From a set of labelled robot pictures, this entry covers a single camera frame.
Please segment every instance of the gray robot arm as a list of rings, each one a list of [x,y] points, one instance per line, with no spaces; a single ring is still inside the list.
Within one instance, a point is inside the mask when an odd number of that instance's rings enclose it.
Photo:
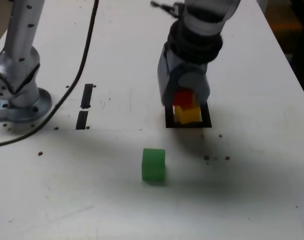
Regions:
[[[200,106],[207,103],[210,88],[207,64],[222,48],[221,31],[235,13],[240,0],[185,0],[173,6],[151,2],[177,21],[171,26],[158,64],[161,101],[172,106],[180,89],[191,89]]]
[[[15,0],[4,49],[0,52],[0,122],[30,122],[52,106],[37,88],[40,56],[32,46],[45,0]]]

